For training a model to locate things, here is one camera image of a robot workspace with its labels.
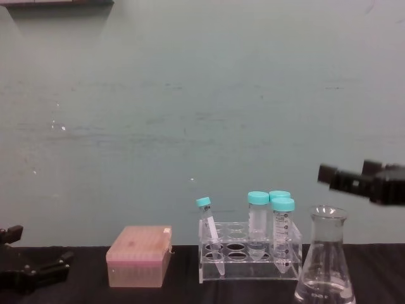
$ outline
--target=flask rim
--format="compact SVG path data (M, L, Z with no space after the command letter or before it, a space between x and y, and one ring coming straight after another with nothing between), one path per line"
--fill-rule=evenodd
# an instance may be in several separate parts
M319 205L319 206L312 206L309 208L309 212L313 217L318 217L322 219L346 219L347 218L347 211L344 209L327 206L327 205Z

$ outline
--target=flask neck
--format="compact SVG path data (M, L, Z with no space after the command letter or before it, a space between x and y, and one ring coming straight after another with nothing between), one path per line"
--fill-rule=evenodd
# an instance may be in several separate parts
M343 223L341 218L313 218L312 242L343 243Z

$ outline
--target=clear acrylic tube rack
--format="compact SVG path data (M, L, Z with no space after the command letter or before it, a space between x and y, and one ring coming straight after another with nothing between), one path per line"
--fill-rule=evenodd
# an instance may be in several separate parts
M292 223L291 237L287 240L290 256L288 270L282 274L273 260L273 226L269 225L265 255L254 261L248 252L247 222L215 223L222 244L221 260L214 260L209 249L209 234L199 224L199 282L214 280L293 280L297 281L302 269L302 236ZM225 275L220 275L216 263L224 263Z

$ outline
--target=pipette tip box lid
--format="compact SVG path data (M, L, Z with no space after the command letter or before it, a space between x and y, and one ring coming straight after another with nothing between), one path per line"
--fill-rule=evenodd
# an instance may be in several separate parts
M127 226L106 255L109 285L161 287L170 256L170 226Z

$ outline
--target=glass flask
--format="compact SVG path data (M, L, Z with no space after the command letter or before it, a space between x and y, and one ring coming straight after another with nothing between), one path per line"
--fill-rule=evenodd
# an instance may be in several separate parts
M347 212L314 206L311 246L298 280L294 299L305 304L355 304L343 252L343 223Z

